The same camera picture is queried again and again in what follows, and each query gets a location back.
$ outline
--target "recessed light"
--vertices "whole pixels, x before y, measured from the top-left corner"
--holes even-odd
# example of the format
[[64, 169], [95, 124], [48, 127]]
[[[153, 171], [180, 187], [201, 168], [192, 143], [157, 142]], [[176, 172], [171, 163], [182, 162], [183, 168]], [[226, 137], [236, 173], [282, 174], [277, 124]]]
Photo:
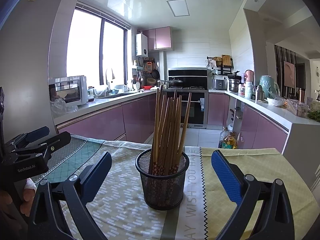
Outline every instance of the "recessed light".
[[170, 0], [167, 3], [175, 17], [190, 16], [186, 0]]

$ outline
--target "zigzag border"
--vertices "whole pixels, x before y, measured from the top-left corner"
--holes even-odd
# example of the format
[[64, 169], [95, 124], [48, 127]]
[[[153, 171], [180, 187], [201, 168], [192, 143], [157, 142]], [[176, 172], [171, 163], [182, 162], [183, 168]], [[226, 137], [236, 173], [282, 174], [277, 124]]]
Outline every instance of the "zigzag border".
[[199, 151], [200, 151], [200, 166], [201, 166], [201, 179], [202, 179], [202, 188], [203, 188], [203, 199], [204, 199], [204, 231], [205, 231], [205, 240], [208, 239], [208, 227], [207, 227], [207, 198], [205, 196], [205, 189], [204, 189], [204, 173], [203, 173], [203, 164], [202, 164], [202, 151], [201, 151], [201, 147], [199, 147]]

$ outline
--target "microwave oven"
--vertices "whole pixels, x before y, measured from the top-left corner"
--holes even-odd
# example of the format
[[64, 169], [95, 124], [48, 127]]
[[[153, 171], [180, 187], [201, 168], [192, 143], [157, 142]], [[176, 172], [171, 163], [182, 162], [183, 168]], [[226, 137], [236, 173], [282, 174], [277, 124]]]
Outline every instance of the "microwave oven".
[[50, 101], [62, 98], [67, 106], [79, 106], [88, 102], [85, 76], [52, 78], [48, 82]]

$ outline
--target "black mesh pen holder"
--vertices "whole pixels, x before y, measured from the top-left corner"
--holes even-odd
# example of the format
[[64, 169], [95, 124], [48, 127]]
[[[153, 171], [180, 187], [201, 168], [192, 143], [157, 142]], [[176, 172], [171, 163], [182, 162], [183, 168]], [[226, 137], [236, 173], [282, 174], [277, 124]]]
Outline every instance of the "black mesh pen holder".
[[178, 170], [172, 175], [156, 176], [148, 174], [151, 149], [140, 153], [136, 168], [140, 173], [144, 200], [157, 210], [169, 210], [178, 206], [183, 199], [184, 180], [189, 167], [189, 158], [182, 152]]

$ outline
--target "cutting board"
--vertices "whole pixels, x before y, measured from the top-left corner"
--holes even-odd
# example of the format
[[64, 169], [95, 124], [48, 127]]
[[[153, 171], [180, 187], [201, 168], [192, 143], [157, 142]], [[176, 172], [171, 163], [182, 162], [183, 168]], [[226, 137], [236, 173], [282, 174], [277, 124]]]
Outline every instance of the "cutting board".
[[222, 55], [222, 64], [224, 66], [232, 66], [230, 55]]

